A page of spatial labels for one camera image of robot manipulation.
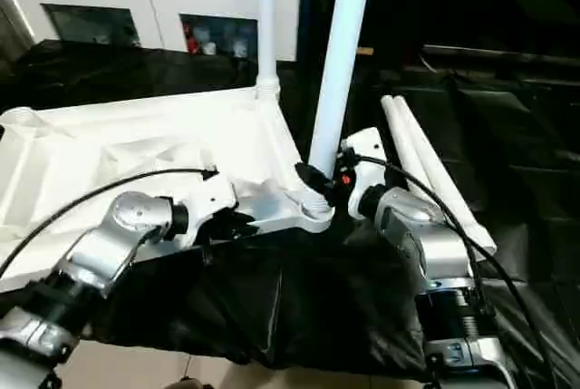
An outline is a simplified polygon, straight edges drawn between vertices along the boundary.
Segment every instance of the white pole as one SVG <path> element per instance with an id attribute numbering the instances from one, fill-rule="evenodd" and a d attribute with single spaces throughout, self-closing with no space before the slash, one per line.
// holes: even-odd
<path id="1" fill-rule="evenodd" d="M 408 131 L 409 128 L 407 128 L 404 119 L 400 115 L 392 96 L 384 96 L 381 99 L 381 105 L 384 109 L 385 115 L 387 116 L 389 130 L 391 132 L 392 140 L 395 143 L 397 153 L 399 154 L 399 160 L 401 161 L 402 167 L 419 179 L 423 184 L 431 188 L 429 178 L 425 173 L 425 169 L 423 169 L 421 159 L 413 145 L 411 134 Z M 407 183 L 409 184 L 409 190 L 411 190 L 413 194 L 431 201 L 429 196 L 427 196 L 419 187 L 411 182 Z"/>
<path id="2" fill-rule="evenodd" d="M 366 0 L 336 0 L 308 162 L 331 178 Z"/>
<path id="3" fill-rule="evenodd" d="M 259 0 L 258 14 L 258 99 L 277 97 L 280 81 L 276 74 L 276 0 Z"/>
<path id="4" fill-rule="evenodd" d="M 497 247 L 493 238 L 473 216 L 473 213 L 469 209 L 466 201 L 463 199 L 463 196 L 461 196 L 455 182 L 447 173 L 447 170 L 437 155 L 437 152 L 431 146 L 427 135 L 425 135 L 419 122 L 415 119 L 409 105 L 401 96 L 396 96 L 392 98 L 391 101 L 398 110 L 398 114 L 402 119 L 402 124 L 411 136 L 412 145 L 420 158 L 423 169 L 427 173 L 427 178 L 429 179 L 431 187 L 437 195 L 441 197 L 445 204 L 449 206 L 449 209 L 457 217 L 468 236 L 490 253 L 495 253 Z M 397 152 L 401 155 L 399 146 L 397 146 Z"/>

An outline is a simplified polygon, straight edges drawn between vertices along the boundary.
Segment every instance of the black fabric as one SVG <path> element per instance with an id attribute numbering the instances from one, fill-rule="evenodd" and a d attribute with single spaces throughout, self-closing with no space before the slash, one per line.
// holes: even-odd
<path id="1" fill-rule="evenodd" d="M 307 152 L 318 73 L 280 64 L 281 106 Z M 47 42 L 0 87 L 2 110 L 52 108 L 250 85 L 256 68 L 220 57 Z M 549 343 L 560 387 L 580 387 L 578 91 L 574 87 L 475 85 L 433 75 L 392 76 L 358 64 L 344 126 L 382 130 L 379 99 L 404 93 L 459 189 L 498 243 Z M 401 183 L 393 177 L 393 183 Z M 321 235 L 301 230 L 137 265 L 97 317 L 96 340 L 270 367 L 310 366 L 362 374 L 425 377 L 410 261 L 368 222 L 339 209 Z M 507 288 L 482 264 L 486 293 L 512 366 L 543 385 L 537 346 Z M 2 306 L 17 295 L 4 296 Z"/>

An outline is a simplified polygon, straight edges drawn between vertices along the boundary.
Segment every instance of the black cable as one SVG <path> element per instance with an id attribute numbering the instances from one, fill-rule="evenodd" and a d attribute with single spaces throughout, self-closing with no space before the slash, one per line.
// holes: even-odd
<path id="1" fill-rule="evenodd" d="M 552 360 L 550 358 L 550 354 L 547 351 L 547 347 L 546 347 L 544 338 L 541 336 L 540 331 L 537 328 L 536 322 L 534 321 L 534 318 L 532 317 L 532 315 L 529 311 L 529 308 L 527 307 L 526 302 L 524 301 L 522 296 L 519 294 L 519 291 L 517 290 L 516 286 L 514 285 L 514 282 L 509 277 L 509 274 L 506 272 L 506 270 L 498 262 L 498 260 L 495 259 L 482 246 L 480 246 L 480 244 L 478 244 L 477 242 L 475 242 L 473 239 L 471 239 L 468 236 L 468 234 L 465 232 L 465 229 L 463 228 L 461 223 L 459 223 L 459 220 L 457 219 L 457 217 L 455 217 L 453 212 L 451 212 L 450 208 L 445 204 L 445 202 L 431 188 L 429 188 L 427 185 L 425 185 L 423 182 L 421 182 L 415 176 L 410 174 L 408 171 L 403 170 L 402 168 L 397 167 L 396 165 L 393 165 L 393 164 L 387 162 L 386 160 L 379 160 L 377 158 L 373 158 L 370 156 L 356 155 L 355 158 L 357 160 L 362 160 L 365 162 L 372 162 L 374 164 L 382 165 L 385 168 L 388 168 L 390 170 L 393 170 L 393 171 L 401 174 L 406 180 L 410 180 L 414 185 L 419 187 L 425 194 L 427 194 L 440 207 L 440 209 L 443 211 L 443 213 L 448 217 L 449 221 L 452 223 L 453 229 L 458 233 L 458 235 L 461 237 L 461 239 L 465 243 L 465 247 L 466 247 L 466 250 L 468 251 L 468 254 L 469 254 L 470 250 L 471 250 L 471 253 L 473 253 L 473 248 L 474 248 L 481 254 L 481 256 L 483 256 L 492 265 L 492 267 L 498 272 L 501 279 L 506 283 L 507 289 L 509 290 L 509 292 L 513 296 L 513 298 L 516 300 L 517 305 L 519 306 L 522 313 L 524 314 L 524 318 L 526 319 L 527 325 L 529 326 L 529 329 L 532 333 L 532 336 L 534 337 L 534 340 L 536 341 L 537 349 L 538 349 L 538 351 L 539 351 L 539 353 L 542 356 L 542 359 L 544 361 L 544 366 L 546 367 L 546 379 L 548 382 L 551 383 L 552 387 L 557 389 L 558 386 L 557 386 L 557 382 L 556 382 L 556 373 L 554 371 L 554 364 L 552 363 Z M 475 272 L 476 272 L 475 268 L 478 266 L 477 260 L 475 259 L 475 256 L 473 258 L 473 261 L 474 262 L 472 264 L 472 269 L 473 269 L 474 278 L 475 278 Z"/>
<path id="2" fill-rule="evenodd" d="M 126 183 L 130 183 L 130 182 L 133 182 L 135 180 L 148 178 L 150 176 L 158 176 L 160 174 L 173 174 L 173 173 L 199 173 L 199 174 L 205 175 L 206 173 L 211 174 L 211 173 L 213 173 L 213 171 L 202 170 L 202 169 L 190 169 L 190 168 L 149 171 L 146 173 L 141 173 L 141 174 L 137 174 L 135 176 L 130 176 L 128 178 L 114 181 L 114 182 L 109 183 L 107 185 L 104 185 L 96 190 L 93 190 L 93 191 L 85 194 L 84 196 L 82 196 L 78 199 L 71 201 L 67 205 L 64 205 L 62 208 L 60 208 L 56 212 L 54 212 L 53 215 L 51 215 L 50 217 L 45 219 L 38 226 L 36 226 L 36 228 L 34 228 L 34 230 L 32 232 L 30 232 L 26 236 L 26 238 L 24 238 L 22 241 L 20 241 L 20 243 L 14 248 L 14 250 L 12 250 L 10 255 L 8 255 L 8 257 L 4 260 L 4 262 L 0 266 L 0 278 L 3 277 L 6 270 L 10 267 L 10 265 L 14 262 L 14 260 L 18 257 L 18 255 L 20 253 L 22 253 L 22 251 L 26 248 L 26 246 L 28 246 L 28 244 L 30 244 L 30 242 L 34 238 L 36 238 L 38 235 L 40 235 L 46 228 L 48 228 L 57 219 L 62 217 L 64 214 L 66 214 L 70 210 L 76 208 L 77 206 L 79 206 L 80 204 L 84 203 L 85 201 L 87 201 L 89 199 L 93 199 L 93 198 L 101 195 L 103 192 L 113 190 L 117 187 L 120 187 L 121 185 L 125 185 Z"/>

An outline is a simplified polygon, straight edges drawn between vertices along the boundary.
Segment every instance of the glass cabinet door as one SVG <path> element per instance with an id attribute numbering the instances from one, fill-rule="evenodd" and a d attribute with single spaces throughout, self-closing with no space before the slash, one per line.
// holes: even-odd
<path id="1" fill-rule="evenodd" d="M 257 58 L 257 21 L 207 15 L 181 15 L 188 52 Z"/>
<path id="2" fill-rule="evenodd" d="M 43 4 L 43 7 L 61 40 L 140 46 L 128 9 L 55 4 Z"/>

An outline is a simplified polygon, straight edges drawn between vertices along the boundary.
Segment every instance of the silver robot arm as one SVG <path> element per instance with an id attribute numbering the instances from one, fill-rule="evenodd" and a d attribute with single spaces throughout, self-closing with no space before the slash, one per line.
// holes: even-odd
<path id="1" fill-rule="evenodd" d="M 53 369 L 68 360 L 138 250 L 176 235 L 193 243 L 202 224 L 237 204 L 219 174 L 200 183 L 196 195 L 187 206 L 139 192 L 117 197 L 102 223 L 78 238 L 47 278 L 29 285 L 24 303 L 0 320 L 0 389 L 61 387 Z"/>
<path id="2" fill-rule="evenodd" d="M 298 164 L 296 169 L 329 202 L 336 202 L 337 193 L 349 193 L 351 217 L 371 220 L 416 263 L 424 288 L 415 303 L 427 365 L 434 374 L 434 382 L 426 387 L 516 389 L 495 317 L 477 291 L 463 240 L 436 204 L 403 188 L 388 188 L 385 167 L 362 161 L 362 156 L 386 160 L 374 128 L 357 132 L 341 144 L 341 180 L 349 182 L 347 190 L 337 188 L 310 166 Z"/>

